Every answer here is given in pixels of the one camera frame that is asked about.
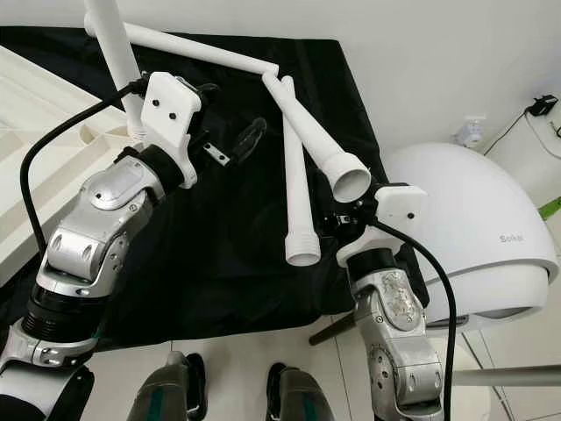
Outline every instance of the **power outlet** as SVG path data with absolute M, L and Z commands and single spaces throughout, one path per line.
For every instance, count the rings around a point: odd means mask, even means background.
M 483 122 L 486 116 L 467 116 L 464 125 L 452 135 L 454 141 L 470 149 L 483 141 Z

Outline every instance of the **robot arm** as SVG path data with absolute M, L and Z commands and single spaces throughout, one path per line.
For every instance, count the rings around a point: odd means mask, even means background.
M 27 314 L 10 328 L 0 356 L 3 415 L 5 408 L 20 417 L 35 409 L 38 419 L 79 419 L 93 385 L 82 364 L 131 240 L 167 193 L 196 182 L 188 128 L 201 107 L 195 88 L 167 73 L 151 75 L 144 150 L 82 185 L 49 239 Z
M 374 195 L 375 217 L 411 234 L 426 196 L 413 186 L 381 187 Z M 337 260 L 347 268 L 357 303 L 354 319 L 366 345 L 375 417 L 442 420 L 443 370 L 425 335 L 424 309 L 394 260 L 401 244 L 367 225 L 360 237 L 338 251 Z

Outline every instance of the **pipe end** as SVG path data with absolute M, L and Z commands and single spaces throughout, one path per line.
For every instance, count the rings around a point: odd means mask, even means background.
M 322 257 L 315 232 L 289 232 L 284 245 L 287 263 L 291 266 L 312 266 Z
M 349 203 L 364 195 L 370 187 L 370 171 L 352 153 L 337 153 L 323 165 L 335 200 Z

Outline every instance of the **black cloth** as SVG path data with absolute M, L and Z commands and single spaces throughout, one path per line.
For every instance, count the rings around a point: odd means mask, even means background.
M 294 77 L 296 95 L 311 114 L 375 179 L 386 181 L 338 42 L 178 35 L 280 64 L 280 76 Z M 0 44 L 95 96 L 115 90 L 96 40 L 83 29 L 3 27 Z M 294 327 L 350 310 L 353 301 L 335 260 L 333 238 L 321 240 L 322 259 L 313 267 L 293 268 L 284 261 L 281 113 L 260 78 L 149 48 L 133 49 L 141 70 L 220 86 L 202 120 L 209 141 L 220 149 L 228 151 L 256 117 L 265 118 L 268 127 L 242 167 L 209 167 L 194 188 L 175 191 L 156 209 L 131 244 L 100 347 Z M 307 165 L 313 168 L 309 157 Z M 24 313 L 37 263 L 30 262 L 0 291 L 11 297 L 0 306 L 5 323 Z

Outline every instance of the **white wall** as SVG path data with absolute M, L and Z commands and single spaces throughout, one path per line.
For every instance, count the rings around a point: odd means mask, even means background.
M 493 137 L 561 94 L 558 0 L 119 0 L 133 23 L 183 32 L 338 39 L 381 146 L 447 141 L 466 115 Z M 82 25 L 80 0 L 0 0 L 3 25 Z

